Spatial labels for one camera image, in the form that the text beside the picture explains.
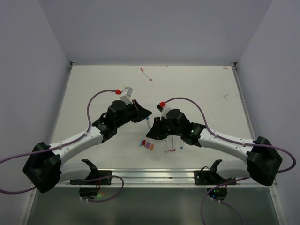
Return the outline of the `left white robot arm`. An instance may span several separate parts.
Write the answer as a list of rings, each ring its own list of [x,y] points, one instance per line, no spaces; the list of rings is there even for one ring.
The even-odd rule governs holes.
[[[111,139],[119,127],[129,122],[141,122],[151,114],[136,100],[130,104],[115,100],[98,120],[89,123],[86,130],[58,143],[37,144],[25,163],[23,173],[41,193],[67,180],[79,184],[95,184],[100,178],[100,172],[91,161],[83,159],[78,165],[67,164],[67,161],[88,148]]]

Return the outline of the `red capped white pen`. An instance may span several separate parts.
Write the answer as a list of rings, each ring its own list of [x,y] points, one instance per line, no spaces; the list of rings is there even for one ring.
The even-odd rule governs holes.
[[[175,146],[175,142],[174,142],[174,137],[171,136],[171,144],[172,144],[172,151],[176,151],[176,146]]]

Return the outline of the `orange white pen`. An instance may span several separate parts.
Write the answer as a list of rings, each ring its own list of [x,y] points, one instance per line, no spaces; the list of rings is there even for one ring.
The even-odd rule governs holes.
[[[163,143],[164,143],[164,152],[167,153],[168,152],[167,139],[164,139]]]

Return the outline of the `blue capped white pen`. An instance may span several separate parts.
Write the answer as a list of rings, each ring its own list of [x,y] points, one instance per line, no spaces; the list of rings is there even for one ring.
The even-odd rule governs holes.
[[[150,125],[150,119],[149,119],[149,117],[146,117],[146,122],[147,122],[149,130],[151,130],[151,125]]]

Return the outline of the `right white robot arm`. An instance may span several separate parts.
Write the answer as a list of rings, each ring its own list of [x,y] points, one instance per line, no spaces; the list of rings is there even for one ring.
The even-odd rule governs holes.
[[[271,186],[283,161],[267,139],[239,139],[211,132],[206,125],[190,122],[179,109],[155,117],[146,136],[154,140],[178,136],[188,145],[218,150],[235,157],[236,160],[231,162],[222,159],[214,162],[209,172],[209,179],[214,184],[231,178],[252,178],[261,185]]]

